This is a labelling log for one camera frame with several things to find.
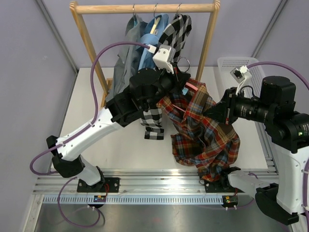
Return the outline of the pink hanger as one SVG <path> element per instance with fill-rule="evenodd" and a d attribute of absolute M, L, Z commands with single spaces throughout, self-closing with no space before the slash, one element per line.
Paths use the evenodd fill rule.
<path fill-rule="evenodd" d="M 188 63 L 187 69 L 185 70 L 185 73 L 186 73 L 187 71 L 190 70 L 190 67 L 191 67 L 191 66 L 190 66 L 190 61 L 189 61 L 186 57 L 180 57 L 179 60 L 181 60 L 181 59 L 185 59 L 185 60 L 187 61 L 187 63 Z M 176 65 L 176 68 L 174 68 L 175 74 L 177 75 L 180 71 L 181 71 L 180 68 L 178 67 L 178 65 Z M 192 85 L 192 84 L 190 84 L 190 83 L 186 83 L 185 86 L 184 86 L 184 90 L 182 91 L 182 93 L 185 93 L 185 94 L 186 94 L 186 93 L 188 92 L 188 89 L 191 89 L 191 90 L 193 90 L 193 91 L 197 91 L 197 87 L 195 87 L 194 85 Z M 176 105 L 174 105 L 174 104 L 173 104 L 173 106 L 174 106 L 175 108 L 177 108 L 178 110 L 180 110 L 180 111 L 182 111 L 182 112 L 185 112 L 184 109 L 182 109 L 182 108 L 180 108 L 180 107 L 178 107 L 178 106 L 176 106 Z"/>

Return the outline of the red plaid shirt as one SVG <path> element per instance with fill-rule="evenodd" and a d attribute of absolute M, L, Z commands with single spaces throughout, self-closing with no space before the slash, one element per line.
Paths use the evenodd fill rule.
<path fill-rule="evenodd" d="M 171 136 L 176 162 L 195 166 L 201 179 L 219 180 L 222 170 L 236 162 L 240 138 L 232 125 L 203 116 L 216 103 L 204 83 L 189 79 L 186 94 L 169 94 L 157 107 L 171 120 L 177 134 Z"/>

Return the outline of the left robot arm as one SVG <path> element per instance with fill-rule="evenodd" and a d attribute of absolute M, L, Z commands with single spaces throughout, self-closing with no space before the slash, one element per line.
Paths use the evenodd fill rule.
<path fill-rule="evenodd" d="M 50 136 L 47 145 L 53 154 L 55 170 L 63 177 L 77 177 L 92 192 L 104 189 L 105 178 L 98 166 L 82 157 L 92 144 L 140 119 L 169 93 L 180 93 L 191 75 L 175 68 L 167 70 L 144 68 L 129 80 L 129 85 L 110 99 L 104 108 L 95 110 L 93 119 L 67 137 Z"/>

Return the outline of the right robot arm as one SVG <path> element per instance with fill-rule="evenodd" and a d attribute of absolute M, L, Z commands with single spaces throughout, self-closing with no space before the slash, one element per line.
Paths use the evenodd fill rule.
<path fill-rule="evenodd" d="M 308 215 L 309 116 L 295 111 L 296 86 L 283 76 L 262 80 L 259 98 L 246 98 L 235 87 L 204 112 L 204 116 L 230 125 L 243 118 L 262 123 L 279 155 L 278 183 L 266 183 L 239 168 L 223 172 L 219 186 L 223 191 L 237 188 L 251 197 L 266 216 L 284 224 Z"/>

